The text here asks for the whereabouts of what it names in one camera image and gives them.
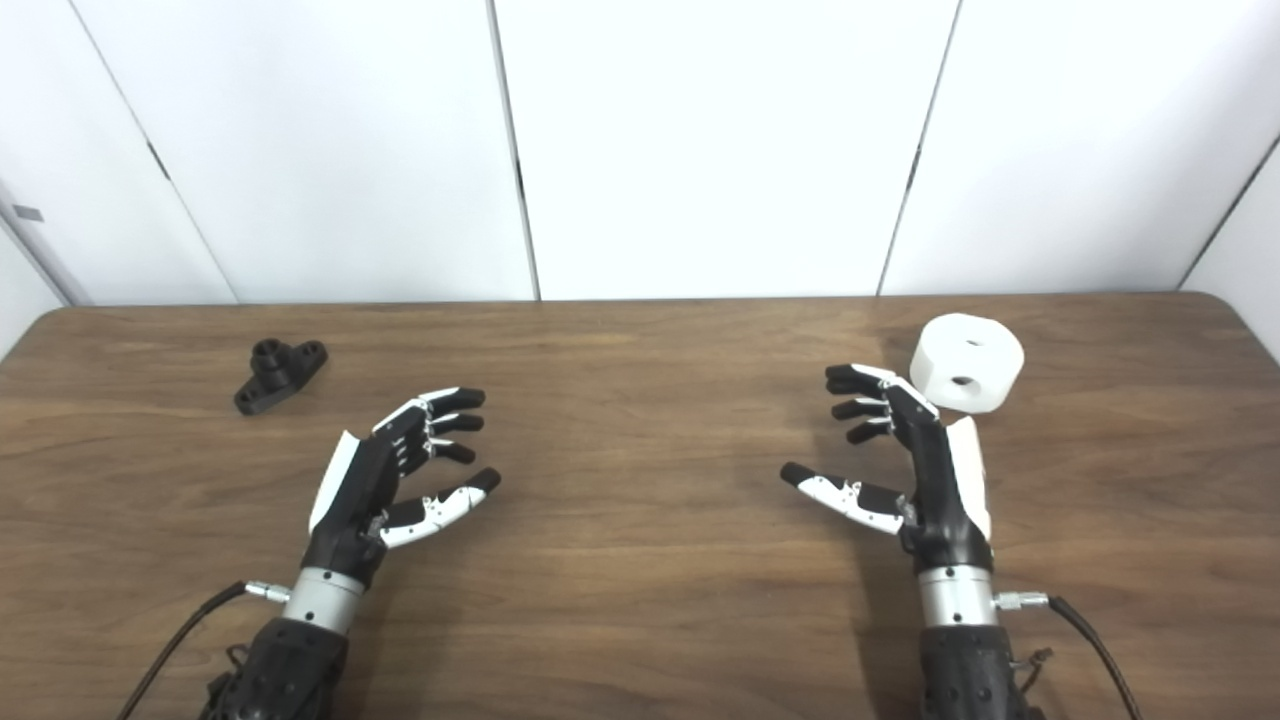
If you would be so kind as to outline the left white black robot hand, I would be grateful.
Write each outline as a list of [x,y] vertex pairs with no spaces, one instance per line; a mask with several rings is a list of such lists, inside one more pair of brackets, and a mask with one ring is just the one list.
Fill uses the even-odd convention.
[[448,434],[483,429],[475,410],[485,400],[481,389],[435,389],[410,398],[366,436],[343,433],[314,502],[301,568],[369,589],[390,550],[435,536],[484,502],[500,483],[493,468],[435,495],[397,495],[403,479],[431,461],[475,461]]

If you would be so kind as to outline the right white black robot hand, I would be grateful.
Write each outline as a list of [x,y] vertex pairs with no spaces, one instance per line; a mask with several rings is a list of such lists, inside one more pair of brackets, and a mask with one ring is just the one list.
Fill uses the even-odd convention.
[[915,489],[905,495],[797,462],[781,468],[782,480],[846,519],[896,536],[918,573],[959,566],[992,571],[988,532],[965,510],[957,442],[940,410],[909,380],[877,366],[828,366],[826,388],[845,398],[832,416],[859,421],[846,433],[850,445],[892,437],[909,452]]

